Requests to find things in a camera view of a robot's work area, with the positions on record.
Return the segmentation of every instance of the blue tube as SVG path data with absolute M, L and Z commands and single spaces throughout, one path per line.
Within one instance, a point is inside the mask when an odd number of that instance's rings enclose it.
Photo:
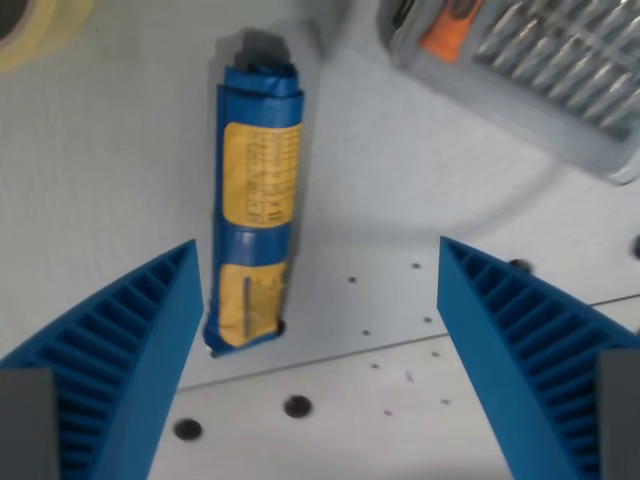
M 290 64 L 227 67 L 217 95 L 213 292 L 203 332 L 216 356 L 278 336 L 304 103 Z

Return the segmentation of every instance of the metal plate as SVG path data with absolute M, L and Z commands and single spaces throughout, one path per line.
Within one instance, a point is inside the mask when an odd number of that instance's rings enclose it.
M 631 329 L 640 300 L 598 307 Z M 313 403 L 302 419 L 283 402 Z M 203 435 L 180 441 L 193 418 Z M 179 392 L 149 478 L 511 478 L 449 337 Z
M 246 25 L 287 38 L 308 94 L 288 330 L 217 360 L 198 335 L 182 387 L 443 333 L 440 234 L 589 303 L 640 290 L 640 182 L 560 165 L 393 70 L 377 2 L 312 3 L 106 2 L 72 44 L 2 76 L 0 354 L 189 238 L 208 295 L 210 94 Z M 284 21 L 310 12 L 319 36 Z

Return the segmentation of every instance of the plastic storage box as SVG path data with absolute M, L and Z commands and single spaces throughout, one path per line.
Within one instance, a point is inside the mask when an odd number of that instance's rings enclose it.
M 436 28 L 454 41 L 462 35 L 442 24 L 455 9 L 469 15 L 470 26 L 459 54 L 447 58 L 425 38 Z M 562 160 L 617 184 L 637 177 L 635 2 L 415 0 L 402 2 L 391 21 L 396 66 Z

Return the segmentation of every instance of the tape roll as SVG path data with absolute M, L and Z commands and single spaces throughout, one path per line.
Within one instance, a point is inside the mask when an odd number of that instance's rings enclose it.
M 0 71 L 8 70 L 72 38 L 94 0 L 0 1 Z

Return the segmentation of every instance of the blue wrapping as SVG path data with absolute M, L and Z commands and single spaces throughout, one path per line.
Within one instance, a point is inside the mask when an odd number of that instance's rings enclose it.
M 229 222 L 223 215 L 224 132 L 235 122 L 255 127 L 284 128 L 302 123 L 304 94 L 293 65 L 250 65 L 245 71 L 227 67 L 224 84 L 217 91 L 216 180 L 213 222 L 213 292 L 204 328 L 205 343 L 213 354 L 223 355 L 277 336 L 269 333 L 233 346 L 220 333 L 220 269 L 224 264 L 256 267 L 285 261 L 291 225 L 250 228 Z

